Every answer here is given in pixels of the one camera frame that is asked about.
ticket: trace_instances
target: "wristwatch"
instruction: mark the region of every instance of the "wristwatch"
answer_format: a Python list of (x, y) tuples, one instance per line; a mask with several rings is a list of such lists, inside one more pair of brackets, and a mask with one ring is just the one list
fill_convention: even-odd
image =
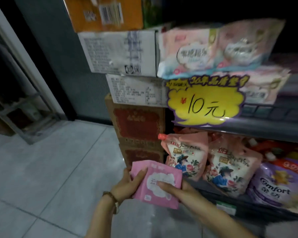
[(119, 213), (119, 203), (118, 203), (118, 200), (115, 198), (115, 196), (111, 193), (111, 192), (109, 192), (109, 191), (104, 191), (103, 192), (103, 196), (104, 195), (109, 195), (111, 198), (112, 198), (112, 200), (114, 201), (114, 203), (115, 203), (115, 210), (114, 210), (114, 215), (116, 215), (116, 214), (118, 214)]

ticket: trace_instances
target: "white cardboard box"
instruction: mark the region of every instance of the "white cardboard box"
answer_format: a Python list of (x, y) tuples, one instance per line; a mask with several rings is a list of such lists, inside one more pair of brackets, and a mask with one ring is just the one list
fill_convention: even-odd
[(167, 107), (165, 80), (106, 74), (114, 103)]
[(81, 32), (78, 37), (93, 73), (156, 77), (155, 32)]

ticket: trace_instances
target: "orange box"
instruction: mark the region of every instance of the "orange box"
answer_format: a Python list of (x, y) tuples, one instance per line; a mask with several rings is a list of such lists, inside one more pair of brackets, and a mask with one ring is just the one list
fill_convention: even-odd
[(132, 167), (132, 162), (141, 160), (154, 160), (163, 163), (163, 151), (146, 148), (135, 148), (132, 146), (119, 144), (120, 151), (125, 160), (127, 168)]
[(75, 32), (143, 28), (141, 0), (64, 0)]
[(120, 144), (163, 151), (158, 134), (165, 132), (165, 108), (117, 104), (111, 94), (105, 104)]

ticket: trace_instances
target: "tiled floor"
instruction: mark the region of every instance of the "tiled floor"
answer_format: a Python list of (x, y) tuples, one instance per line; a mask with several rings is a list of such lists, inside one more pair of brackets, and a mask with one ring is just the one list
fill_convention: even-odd
[[(112, 127), (64, 122), (31, 146), (0, 135), (0, 238), (83, 237), (102, 192), (125, 164)], [(127, 200), (112, 237), (201, 237), (185, 208)]]

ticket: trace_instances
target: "orange cap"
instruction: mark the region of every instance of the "orange cap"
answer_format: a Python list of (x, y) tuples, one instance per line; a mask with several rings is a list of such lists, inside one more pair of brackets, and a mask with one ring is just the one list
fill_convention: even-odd
[(158, 134), (158, 139), (159, 140), (165, 140), (167, 138), (166, 134)]

